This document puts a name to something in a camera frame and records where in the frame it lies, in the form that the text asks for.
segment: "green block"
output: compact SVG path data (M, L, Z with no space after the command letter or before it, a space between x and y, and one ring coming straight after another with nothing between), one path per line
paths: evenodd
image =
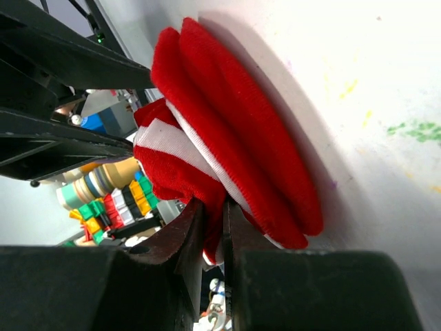
M147 179L147 177L141 177L138 181L144 195L147 196L152 193L152 183Z
M155 208L159 202L159 199L156 198L153 193L148 194L145 198L147 199L147 202L149 203L150 207L152 207L152 209Z
M100 201L92 201L89 203L90 209L92 209L92 212L94 214L94 217L98 217L99 215L105 213L104 204Z
M95 232L95 234L92 236L94 238L95 244L99 245L99 243L104 240L103 235L104 235L104 231L102 230Z
M89 205L82 205L80 208L78 208L78 211L85 221L88 221L94 217L94 211Z

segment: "yellow paint speck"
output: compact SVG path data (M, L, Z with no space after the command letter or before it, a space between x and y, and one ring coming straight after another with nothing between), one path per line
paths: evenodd
M365 120L363 121L363 125L362 125L363 128L366 128L367 122L371 118L371 116L372 116L372 110L369 109L366 113Z
M345 83L346 91L340 94L340 99L344 99L348 94L351 94L353 89L357 86L358 79L354 79L352 84L349 84L349 82Z

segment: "blue object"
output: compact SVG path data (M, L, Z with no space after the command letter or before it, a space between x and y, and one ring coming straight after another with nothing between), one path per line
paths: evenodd
M143 176L144 176L144 174L142 171L137 171L135 174L135 180L139 181L139 179L141 179L141 177L143 177Z
M83 129L88 129L95 132L106 133L104 124L99 118L98 114L93 114L83 118L83 121L81 122L81 127Z

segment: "folded fabric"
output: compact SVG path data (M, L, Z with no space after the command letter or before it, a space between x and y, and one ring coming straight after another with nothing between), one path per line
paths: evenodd
M199 23L160 34L152 81L165 99L136 112L135 157L162 199L207 208L205 253L222 261L229 194L274 243L304 248L323 228L320 203L286 127L234 56Z

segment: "green paint stain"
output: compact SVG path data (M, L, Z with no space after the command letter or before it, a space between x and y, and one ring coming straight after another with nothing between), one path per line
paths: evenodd
M418 122L413 120L410 124L403 122L398 126L391 126L387 129L389 136L393 136L397 132L404 136L414 137L420 143L425 143L426 141L441 142L441 126L434 122Z

